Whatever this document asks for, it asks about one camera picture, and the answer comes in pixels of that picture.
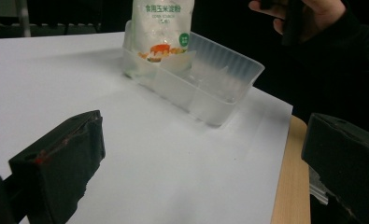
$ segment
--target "black sleeve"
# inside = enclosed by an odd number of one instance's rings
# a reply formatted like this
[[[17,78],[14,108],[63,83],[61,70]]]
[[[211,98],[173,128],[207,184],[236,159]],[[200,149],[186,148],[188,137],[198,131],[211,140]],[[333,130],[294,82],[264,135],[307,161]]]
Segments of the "black sleeve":
[[[369,26],[347,9],[338,22],[288,53],[321,80],[326,113],[369,131]]]

